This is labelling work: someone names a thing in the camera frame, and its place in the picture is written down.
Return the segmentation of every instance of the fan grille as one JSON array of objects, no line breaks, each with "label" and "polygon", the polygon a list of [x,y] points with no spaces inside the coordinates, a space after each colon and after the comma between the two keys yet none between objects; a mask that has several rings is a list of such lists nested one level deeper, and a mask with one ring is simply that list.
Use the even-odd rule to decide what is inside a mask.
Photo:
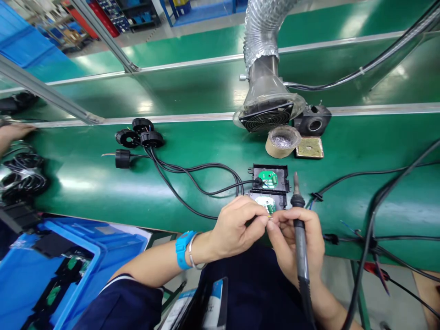
[{"label": "fan grille", "polygon": [[255,115],[244,116],[240,118],[240,121],[249,132],[256,132],[287,124],[290,120],[290,115],[290,111],[286,109],[273,109]]}]

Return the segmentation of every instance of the soldering iron tip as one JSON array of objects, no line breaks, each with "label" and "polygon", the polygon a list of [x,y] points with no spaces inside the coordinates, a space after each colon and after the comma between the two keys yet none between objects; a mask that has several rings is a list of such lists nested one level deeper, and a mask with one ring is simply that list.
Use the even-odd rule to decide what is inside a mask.
[{"label": "soldering iron tip", "polygon": [[293,176],[293,193],[299,195],[299,179],[298,179],[298,173],[295,172],[295,175]]}]

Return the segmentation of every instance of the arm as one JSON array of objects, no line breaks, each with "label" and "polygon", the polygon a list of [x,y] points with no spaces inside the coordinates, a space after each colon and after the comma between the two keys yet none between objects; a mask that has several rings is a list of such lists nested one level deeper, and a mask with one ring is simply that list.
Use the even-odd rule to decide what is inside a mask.
[{"label": "arm", "polygon": [[13,141],[21,140],[36,127],[23,123],[14,123],[0,127],[0,158],[9,149]]},{"label": "arm", "polygon": [[[221,210],[215,228],[194,239],[194,263],[213,262],[246,251],[264,234],[268,216],[266,208],[251,198],[235,198]],[[175,248],[175,241],[171,241],[148,249],[122,266],[113,277],[126,273],[146,286],[160,287],[182,272]],[[188,251],[186,262],[191,264]]]},{"label": "arm", "polygon": [[[347,311],[321,280],[325,246],[321,224],[315,212],[302,208],[292,208],[275,212],[272,215],[272,220],[267,224],[267,230],[278,264],[286,278],[298,288],[297,266],[294,257],[294,219],[304,221],[306,226],[310,295],[316,320],[325,330],[340,330],[347,316]],[[362,327],[353,321],[350,329],[361,330]]]}]

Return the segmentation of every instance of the blue wristband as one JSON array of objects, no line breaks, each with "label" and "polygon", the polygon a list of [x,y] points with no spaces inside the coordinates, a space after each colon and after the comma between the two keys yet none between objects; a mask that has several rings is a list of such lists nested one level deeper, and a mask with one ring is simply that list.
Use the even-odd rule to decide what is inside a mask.
[{"label": "blue wristband", "polygon": [[196,234],[196,231],[187,231],[176,240],[177,263],[183,270],[191,268],[191,266],[188,266],[187,261],[185,260],[185,252],[187,250],[187,245]]}]

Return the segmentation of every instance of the round black connector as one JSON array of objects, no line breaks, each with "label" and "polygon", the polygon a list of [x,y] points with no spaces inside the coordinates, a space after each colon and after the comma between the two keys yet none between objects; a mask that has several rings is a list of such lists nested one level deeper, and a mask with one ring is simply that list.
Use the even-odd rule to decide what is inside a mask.
[{"label": "round black connector", "polygon": [[133,130],[137,134],[141,134],[142,132],[152,132],[154,131],[154,125],[151,121],[145,118],[135,118],[132,122]]},{"label": "round black connector", "polygon": [[132,130],[125,129],[115,134],[116,141],[126,148],[135,148],[140,145],[139,136]]},{"label": "round black connector", "polygon": [[130,168],[130,151],[117,149],[115,152],[115,163],[117,168]]},{"label": "round black connector", "polygon": [[159,132],[142,132],[141,144],[147,148],[159,148],[165,144],[165,141]]}]

